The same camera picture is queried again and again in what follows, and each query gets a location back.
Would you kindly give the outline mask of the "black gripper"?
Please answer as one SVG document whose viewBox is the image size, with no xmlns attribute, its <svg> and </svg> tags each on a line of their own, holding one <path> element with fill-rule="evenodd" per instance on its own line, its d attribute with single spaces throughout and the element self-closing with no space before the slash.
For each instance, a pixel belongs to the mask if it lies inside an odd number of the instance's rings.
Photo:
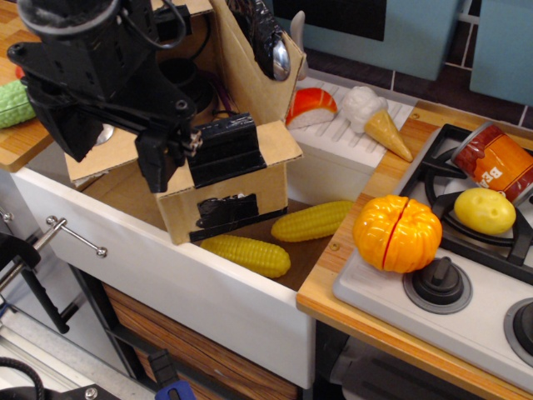
<svg viewBox="0 0 533 400">
<path fill-rule="evenodd" d="M 124 45 L 95 52 L 12 45 L 7 56 L 24 72 L 22 84 L 37 119 L 71 158 L 81 162 L 103 124 L 136 135 L 141 173 L 152 193 L 164 193 L 174 172 L 202 145 L 192 126 L 192 100 L 162 74 L 153 52 L 128 54 Z"/>
</svg>

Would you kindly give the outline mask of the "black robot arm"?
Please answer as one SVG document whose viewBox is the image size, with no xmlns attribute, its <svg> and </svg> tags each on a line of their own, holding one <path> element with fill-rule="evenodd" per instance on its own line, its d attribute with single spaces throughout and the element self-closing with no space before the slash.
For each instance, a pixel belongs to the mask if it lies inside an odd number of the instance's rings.
<svg viewBox="0 0 533 400">
<path fill-rule="evenodd" d="M 12 45 L 37 119 L 82 161 L 105 125 L 136 135 L 138 163 L 153 193 L 201 145 L 194 102 L 162 73 L 157 53 L 187 35 L 180 9 L 148 1 L 21 1 L 36 42 Z"/>
</svg>

